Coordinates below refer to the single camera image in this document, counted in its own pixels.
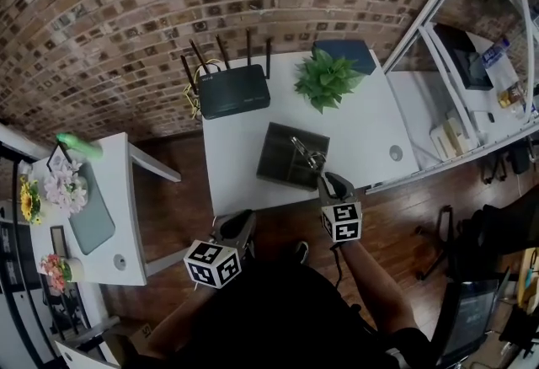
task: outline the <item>black shoe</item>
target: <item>black shoe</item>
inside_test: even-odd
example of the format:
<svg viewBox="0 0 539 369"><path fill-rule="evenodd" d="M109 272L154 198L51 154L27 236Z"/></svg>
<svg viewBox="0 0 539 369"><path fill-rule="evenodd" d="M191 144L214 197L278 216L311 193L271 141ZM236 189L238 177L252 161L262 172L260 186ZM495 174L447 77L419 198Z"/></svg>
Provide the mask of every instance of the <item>black shoe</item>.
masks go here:
<svg viewBox="0 0 539 369"><path fill-rule="evenodd" d="M301 241L296 245L296 251L294 252L294 261L304 265L307 262L307 256L309 255L309 245L305 241Z"/></svg>

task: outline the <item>potted plant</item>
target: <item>potted plant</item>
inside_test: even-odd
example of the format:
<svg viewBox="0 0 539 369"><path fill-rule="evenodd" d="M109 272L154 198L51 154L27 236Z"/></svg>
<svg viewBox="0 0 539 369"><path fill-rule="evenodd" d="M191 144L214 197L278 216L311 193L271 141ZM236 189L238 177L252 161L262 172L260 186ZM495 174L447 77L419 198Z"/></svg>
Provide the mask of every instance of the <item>potted plant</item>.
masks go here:
<svg viewBox="0 0 539 369"><path fill-rule="evenodd" d="M62 160L45 178L46 199L70 217L88 203L88 183L78 175L81 163Z"/></svg>
<svg viewBox="0 0 539 369"><path fill-rule="evenodd" d="M26 176L21 176L20 204L24 219L30 224L41 224L40 210L41 198L37 187L37 180L28 181Z"/></svg>
<svg viewBox="0 0 539 369"><path fill-rule="evenodd" d="M352 94L365 76L351 69L355 61L333 59L326 51L314 48L313 57L298 65L296 92L307 96L320 113L324 107L337 109L344 94Z"/></svg>
<svg viewBox="0 0 539 369"><path fill-rule="evenodd" d="M84 276L83 264L76 258L64 259L50 254L41 259L41 268L51 278L52 287L59 292L64 292L66 282L78 282Z"/></svg>

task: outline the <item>computer monitor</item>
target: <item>computer monitor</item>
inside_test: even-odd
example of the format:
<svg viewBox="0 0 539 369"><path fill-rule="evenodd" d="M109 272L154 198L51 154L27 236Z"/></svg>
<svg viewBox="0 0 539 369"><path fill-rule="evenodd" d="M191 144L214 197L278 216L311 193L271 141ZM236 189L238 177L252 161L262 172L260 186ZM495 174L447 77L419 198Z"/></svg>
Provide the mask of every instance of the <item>computer monitor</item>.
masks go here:
<svg viewBox="0 0 539 369"><path fill-rule="evenodd" d="M449 283L432 338L436 367L468 357L485 341L497 297L498 281Z"/></svg>

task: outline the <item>green plant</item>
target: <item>green plant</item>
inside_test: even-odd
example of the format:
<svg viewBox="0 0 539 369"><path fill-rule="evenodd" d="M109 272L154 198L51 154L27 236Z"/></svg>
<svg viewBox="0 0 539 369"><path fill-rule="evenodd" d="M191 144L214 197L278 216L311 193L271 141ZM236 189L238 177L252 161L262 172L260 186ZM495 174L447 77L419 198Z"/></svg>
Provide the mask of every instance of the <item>green plant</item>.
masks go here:
<svg viewBox="0 0 539 369"><path fill-rule="evenodd" d="M296 92L306 95L320 113L324 107L337 109L344 94L352 94L365 76L351 69L355 61L333 59L326 51L315 48L314 56L297 65L299 81Z"/></svg>

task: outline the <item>router antenna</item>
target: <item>router antenna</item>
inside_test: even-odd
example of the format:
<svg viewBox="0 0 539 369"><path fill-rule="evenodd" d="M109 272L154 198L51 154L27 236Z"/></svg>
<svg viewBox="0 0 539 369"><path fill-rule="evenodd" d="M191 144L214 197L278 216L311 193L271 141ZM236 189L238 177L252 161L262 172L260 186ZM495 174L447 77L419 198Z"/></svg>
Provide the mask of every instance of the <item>router antenna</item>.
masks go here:
<svg viewBox="0 0 539 369"><path fill-rule="evenodd" d="M223 47L221 43L221 38L219 38L219 35L216 35L216 39L217 39L217 44L219 45L219 50L221 50L222 60L225 62L225 67L227 67L227 69L230 69L230 64L228 63L227 51L225 50L225 47Z"/></svg>
<svg viewBox="0 0 539 369"><path fill-rule="evenodd" d="M210 72L208 71L208 67L207 67L206 64L205 64L204 59L202 59L202 56L200 55L199 49L196 48L196 45L195 45L195 43L193 42L193 40L189 40L189 43L191 44L191 47L192 47L193 50L195 51L196 57L199 58L200 64L201 64L202 67L204 68L205 73L206 73L206 74L209 74Z"/></svg>
<svg viewBox="0 0 539 369"><path fill-rule="evenodd" d="M247 66L251 66L251 31L247 28Z"/></svg>
<svg viewBox="0 0 539 369"><path fill-rule="evenodd" d="M193 81L193 76L191 75L191 71L189 70L189 66L187 65L187 61L185 60L185 56L182 55L182 63L184 64L185 72L187 72L187 78L189 79L189 84L191 85L191 88L193 89L193 93L195 95L199 94L198 89L195 86L195 82Z"/></svg>
<svg viewBox="0 0 539 369"><path fill-rule="evenodd" d="M271 37L266 40L266 80L270 80Z"/></svg>

